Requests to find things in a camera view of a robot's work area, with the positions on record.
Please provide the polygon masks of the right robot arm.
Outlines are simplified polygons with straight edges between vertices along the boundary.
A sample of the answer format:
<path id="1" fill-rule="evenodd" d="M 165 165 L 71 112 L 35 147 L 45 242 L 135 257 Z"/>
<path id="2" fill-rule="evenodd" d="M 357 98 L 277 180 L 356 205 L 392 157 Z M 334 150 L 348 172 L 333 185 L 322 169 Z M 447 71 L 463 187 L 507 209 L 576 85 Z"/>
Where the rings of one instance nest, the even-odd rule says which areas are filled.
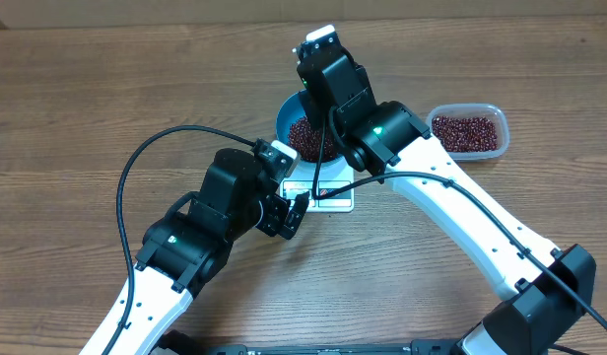
<path id="1" fill-rule="evenodd" d="M 457 166 L 404 105 L 377 103 L 365 68 L 332 37 L 294 50 L 310 124 L 348 165 L 420 207 L 475 263 L 501 302 L 456 345 L 460 354 L 544 354 L 590 314 L 596 263 L 526 228 Z"/>

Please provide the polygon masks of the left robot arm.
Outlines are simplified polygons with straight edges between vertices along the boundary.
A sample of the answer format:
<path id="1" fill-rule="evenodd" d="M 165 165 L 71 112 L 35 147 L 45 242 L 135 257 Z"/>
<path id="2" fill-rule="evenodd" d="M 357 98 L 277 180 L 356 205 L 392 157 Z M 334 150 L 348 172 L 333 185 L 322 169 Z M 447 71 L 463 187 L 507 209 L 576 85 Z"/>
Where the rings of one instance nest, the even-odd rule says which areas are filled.
<path id="1" fill-rule="evenodd" d="M 179 198 L 145 233 L 127 281 L 85 354 L 148 354 L 203 287 L 227 264 L 234 242 L 256 228 L 291 239 L 308 207 L 277 189 L 300 155 L 258 141 L 251 152 L 217 152 L 197 192 Z"/>

